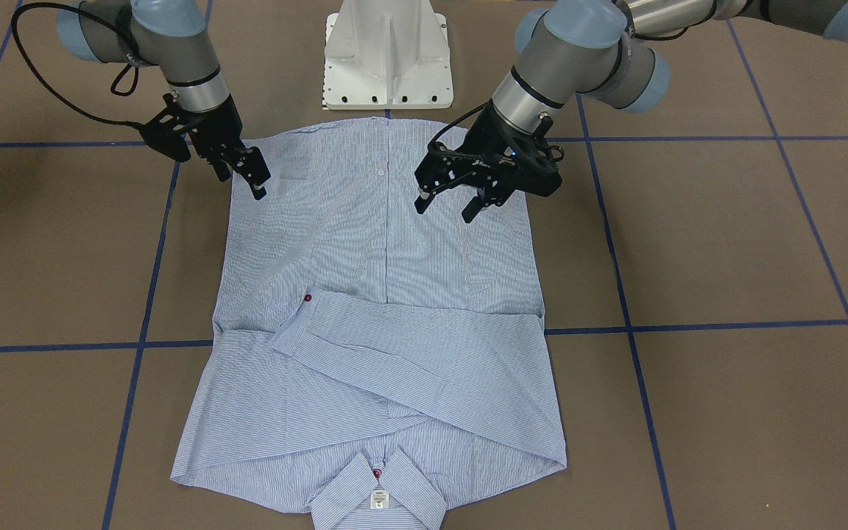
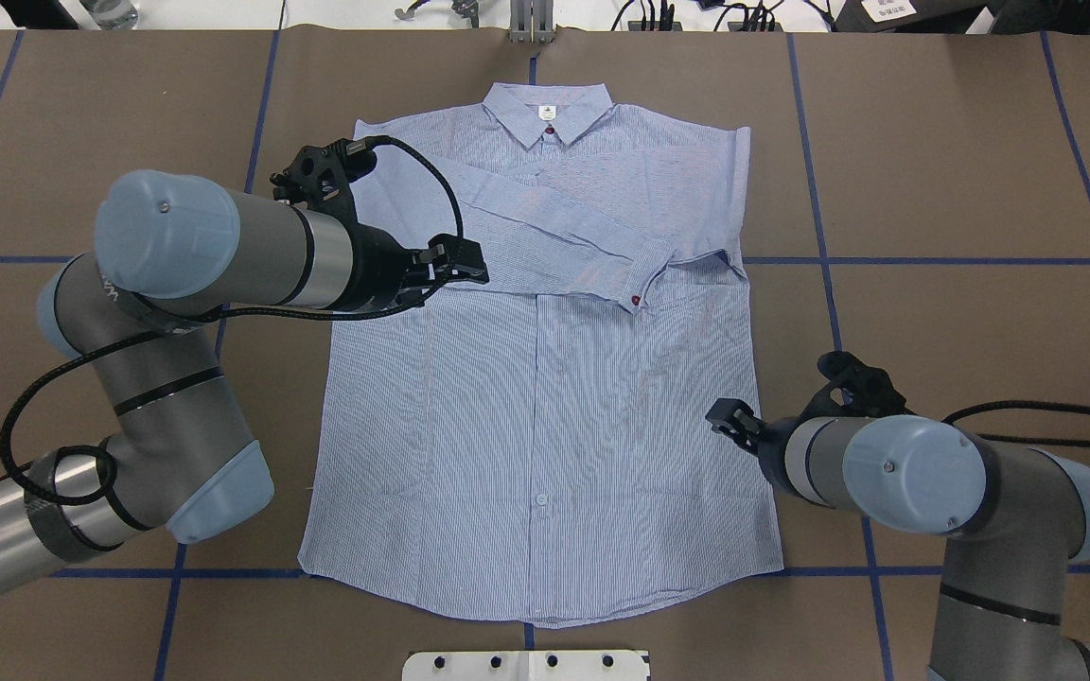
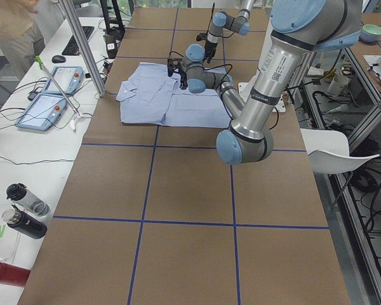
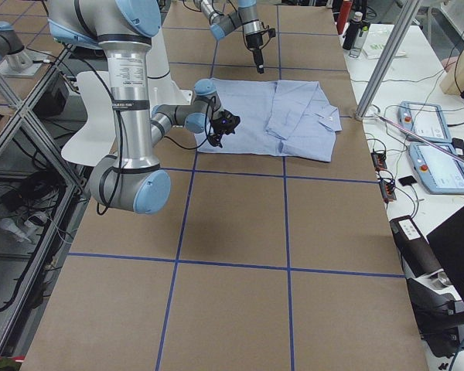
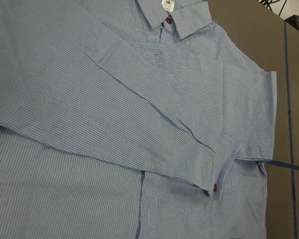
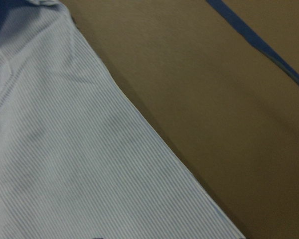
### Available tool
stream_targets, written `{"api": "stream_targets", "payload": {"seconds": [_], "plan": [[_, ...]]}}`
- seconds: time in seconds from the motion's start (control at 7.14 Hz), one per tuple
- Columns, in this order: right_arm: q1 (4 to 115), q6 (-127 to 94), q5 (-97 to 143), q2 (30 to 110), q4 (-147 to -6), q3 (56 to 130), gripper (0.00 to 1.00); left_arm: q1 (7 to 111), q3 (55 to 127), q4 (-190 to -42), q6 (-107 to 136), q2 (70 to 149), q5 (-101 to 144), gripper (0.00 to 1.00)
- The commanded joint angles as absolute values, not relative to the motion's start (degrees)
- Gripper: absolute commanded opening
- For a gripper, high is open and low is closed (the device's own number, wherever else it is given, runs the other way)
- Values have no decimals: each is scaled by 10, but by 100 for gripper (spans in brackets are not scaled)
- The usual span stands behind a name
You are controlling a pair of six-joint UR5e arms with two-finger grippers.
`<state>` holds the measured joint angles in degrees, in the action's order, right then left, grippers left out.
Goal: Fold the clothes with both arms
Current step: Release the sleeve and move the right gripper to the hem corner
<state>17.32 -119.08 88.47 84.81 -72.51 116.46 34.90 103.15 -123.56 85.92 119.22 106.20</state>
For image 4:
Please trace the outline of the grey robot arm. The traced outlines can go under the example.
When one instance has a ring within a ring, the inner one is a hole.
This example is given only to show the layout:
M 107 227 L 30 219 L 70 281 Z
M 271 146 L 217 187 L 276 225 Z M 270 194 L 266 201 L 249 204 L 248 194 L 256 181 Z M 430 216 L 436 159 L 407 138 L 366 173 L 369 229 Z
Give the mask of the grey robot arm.
M 212 80 L 199 80 L 189 105 L 150 107 L 146 56 L 161 29 L 156 1 L 51 1 L 49 29 L 64 44 L 102 49 L 118 151 L 104 156 L 89 179 L 97 214 L 123 209 L 157 213 L 171 190 L 169 174 L 153 151 L 173 127 L 204 133 L 213 146 L 241 122 L 222 107 Z
M 264 73 L 264 35 L 267 34 L 269 39 L 275 37 L 275 30 L 259 19 L 256 1 L 238 1 L 235 10 L 228 14 L 216 10 L 213 1 L 196 0 L 193 4 L 207 17 L 210 31 L 217 41 L 242 28 L 244 45 L 252 53 L 256 70 L 259 74 Z

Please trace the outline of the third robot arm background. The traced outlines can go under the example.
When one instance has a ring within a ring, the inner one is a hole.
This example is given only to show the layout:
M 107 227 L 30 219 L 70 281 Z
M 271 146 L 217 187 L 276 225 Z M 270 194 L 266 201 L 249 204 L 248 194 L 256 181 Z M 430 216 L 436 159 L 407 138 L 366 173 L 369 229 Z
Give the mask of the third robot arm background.
M 35 63 L 35 53 L 29 53 L 12 25 L 0 21 L 0 74 L 4 77 L 34 77 L 43 58 Z

